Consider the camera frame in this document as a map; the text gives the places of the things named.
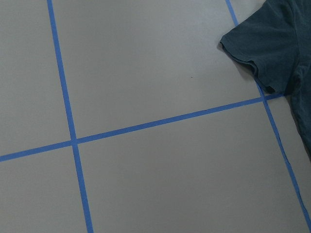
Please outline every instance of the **dark green cloth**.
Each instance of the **dark green cloth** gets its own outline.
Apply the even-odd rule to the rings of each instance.
[[[311,152],[311,0],[267,0],[221,39],[268,93],[291,94],[300,135]]]

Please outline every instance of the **cloth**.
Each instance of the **cloth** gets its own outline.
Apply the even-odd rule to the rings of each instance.
[[[248,65],[268,93],[291,94],[300,136],[311,152],[311,0],[267,0],[220,43]]]

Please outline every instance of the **gray surface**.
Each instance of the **gray surface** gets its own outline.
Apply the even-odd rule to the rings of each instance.
[[[308,232],[262,103],[79,147],[95,232]]]
[[[0,163],[2,233],[85,233],[71,148]]]
[[[55,0],[54,9],[78,137],[259,96],[218,47],[233,27],[224,2]]]
[[[0,155],[70,140],[46,1],[1,1],[0,81]]]
[[[293,121],[290,105],[286,98],[279,98],[270,100],[269,106],[276,121],[285,153],[293,167],[300,194],[310,214],[311,162]]]

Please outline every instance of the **blue line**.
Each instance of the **blue line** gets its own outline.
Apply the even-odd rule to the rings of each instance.
[[[236,16],[235,16],[234,10],[233,10],[233,8],[232,8],[232,5],[231,5],[231,3],[230,3],[230,0],[226,0],[226,3],[227,3],[227,5],[228,5],[228,8],[229,8],[229,11],[230,11],[230,13],[231,13],[231,16],[232,16],[232,19],[233,19],[233,21],[234,21],[234,24],[235,24],[235,26],[237,26],[239,23],[238,23],[238,21],[237,21],[237,19],[236,19]],[[277,143],[278,143],[278,145],[279,145],[279,147],[280,147],[280,150],[281,150],[281,153],[282,153],[282,155],[283,155],[283,158],[284,158],[284,161],[285,161],[287,170],[288,170],[288,172],[289,172],[289,174],[290,174],[290,177],[291,177],[291,179],[292,179],[292,183],[293,183],[293,185],[294,185],[295,192],[296,192],[297,198],[298,198],[298,200],[299,200],[299,203],[300,203],[302,212],[303,212],[303,214],[304,214],[305,220],[306,220],[306,222],[307,222],[309,231],[311,232],[311,220],[310,220],[310,216],[309,216],[308,210],[306,209],[306,207],[305,207],[305,205],[304,205],[304,203],[303,203],[303,200],[302,200],[302,198],[301,198],[299,186],[298,186],[298,183],[297,183],[297,180],[296,180],[296,177],[295,177],[293,168],[292,168],[292,166],[291,166],[291,164],[290,164],[290,162],[289,162],[289,160],[288,160],[288,158],[287,158],[287,156],[286,156],[286,154],[285,154],[285,151],[284,151],[284,148],[283,148],[281,139],[280,139],[280,135],[279,135],[279,132],[278,132],[277,127],[276,127],[276,123],[275,123],[275,121],[274,121],[274,119],[273,119],[272,113],[271,113],[271,111],[270,111],[270,108],[269,108],[269,105],[268,105],[268,102],[267,102],[267,100],[271,100],[271,99],[275,99],[275,98],[281,97],[281,95],[280,95],[280,94],[276,94],[276,95],[272,95],[271,97],[269,97],[269,96],[266,97],[266,96],[264,95],[264,93],[263,93],[261,87],[260,87],[257,83],[256,83],[256,85],[257,85],[258,91],[259,91],[259,93],[260,93],[260,97],[261,97],[261,99],[262,99],[262,102],[263,102],[263,104],[264,104],[264,108],[265,108],[265,110],[266,110],[266,112],[267,112],[267,115],[268,115],[268,118],[269,118],[269,120],[270,120],[271,126],[272,126],[272,128],[273,128],[274,134],[275,134],[275,136],[276,136]]]
[[[232,109],[232,108],[237,108],[237,107],[241,107],[241,106],[245,106],[245,105],[250,105],[250,104],[254,104],[254,103],[258,103],[258,102],[261,102],[261,98],[245,100],[245,101],[241,101],[241,102],[237,102],[237,103],[223,105],[220,107],[210,108],[210,109],[199,111],[199,112],[189,113],[189,114],[180,115],[180,116],[174,116],[171,118],[167,118],[167,119],[163,119],[163,120],[157,120],[157,121],[153,121],[153,122],[149,122],[149,123],[145,123],[145,124],[141,124],[141,125],[136,125],[136,126],[120,129],[120,130],[114,130],[114,131],[110,131],[110,132],[106,132],[106,133],[100,133],[100,134],[96,134],[96,135],[92,135],[92,136],[87,136],[87,137],[77,139],[77,142],[78,142],[78,144],[90,142],[90,141],[94,141],[94,140],[98,140],[98,139],[116,136],[116,135],[123,134],[123,133],[129,133],[129,132],[133,132],[133,131],[137,131],[137,130],[143,130],[143,129],[147,129],[147,128],[154,127],[154,126],[159,126],[159,125],[177,122],[177,121],[181,121],[181,120],[185,120],[185,119],[189,119],[189,118],[199,117],[199,116],[212,114],[215,112],[220,112],[220,111],[224,111],[224,110],[228,110],[228,109]]]
[[[85,182],[84,182],[84,177],[83,177],[83,171],[82,171],[82,165],[81,165],[81,160],[80,160],[79,148],[77,144],[76,132],[75,132],[74,123],[73,123],[73,117],[72,117],[72,111],[71,111],[71,106],[70,106],[70,101],[69,101],[69,94],[68,94],[68,89],[67,89],[67,84],[66,84],[62,55],[61,55],[60,46],[59,46],[52,0],[47,0],[47,3],[48,3],[49,15],[50,15],[50,22],[51,22],[51,29],[52,29],[52,35],[53,35],[53,41],[54,41],[54,47],[55,47],[56,60],[57,60],[57,65],[58,65],[59,78],[60,78],[62,91],[63,91],[63,98],[64,98],[64,103],[65,103],[68,127],[70,131],[71,142],[72,142],[73,156],[74,156],[76,172],[77,172],[77,177],[78,177],[78,182],[79,182],[84,217],[86,221],[86,229],[88,233],[93,233],[94,232],[93,225],[92,225],[91,214],[89,211],[89,205],[87,201],[86,187],[85,187]]]
[[[71,146],[71,141],[60,142],[60,143],[56,143],[56,144],[52,144],[52,145],[48,145],[48,146],[44,146],[44,147],[34,148],[34,149],[31,149],[31,150],[24,150],[24,151],[21,151],[21,152],[16,152],[16,153],[0,156],[0,162],[11,160],[11,159],[25,157],[25,156],[28,156],[28,155],[43,153],[43,152],[47,152],[47,151],[50,151],[50,150],[55,150],[55,149],[60,149],[60,148],[64,148],[64,147],[69,147],[69,146]]]

